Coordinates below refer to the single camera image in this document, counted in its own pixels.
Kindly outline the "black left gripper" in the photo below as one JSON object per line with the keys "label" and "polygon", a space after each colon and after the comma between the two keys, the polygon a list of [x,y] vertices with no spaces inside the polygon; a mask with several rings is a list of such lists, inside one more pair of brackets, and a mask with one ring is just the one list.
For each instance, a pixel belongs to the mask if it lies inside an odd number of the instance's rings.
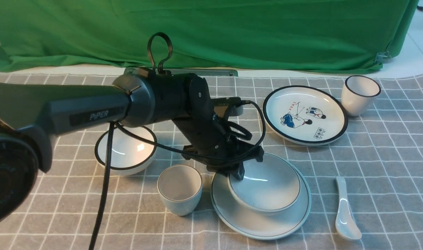
{"label": "black left gripper", "polygon": [[183,153],[182,156],[203,163],[209,172],[230,174],[236,180],[243,180],[243,162],[263,160],[264,149],[260,144],[248,143],[252,133],[239,124],[221,117],[211,121],[183,117],[173,119],[173,123],[190,142],[183,150],[194,154]]}

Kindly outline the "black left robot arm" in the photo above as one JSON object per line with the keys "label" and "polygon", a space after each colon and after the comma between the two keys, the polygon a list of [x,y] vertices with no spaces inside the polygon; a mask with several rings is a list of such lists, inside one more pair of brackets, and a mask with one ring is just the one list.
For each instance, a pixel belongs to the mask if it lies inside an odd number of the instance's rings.
{"label": "black left robot arm", "polygon": [[246,160],[263,160],[260,142],[229,122],[240,98],[210,97],[194,73],[137,68],[111,85],[0,83],[0,222],[29,196],[38,171],[47,173],[58,136],[111,122],[135,128],[171,120],[190,142],[181,151],[208,171],[244,176]]}

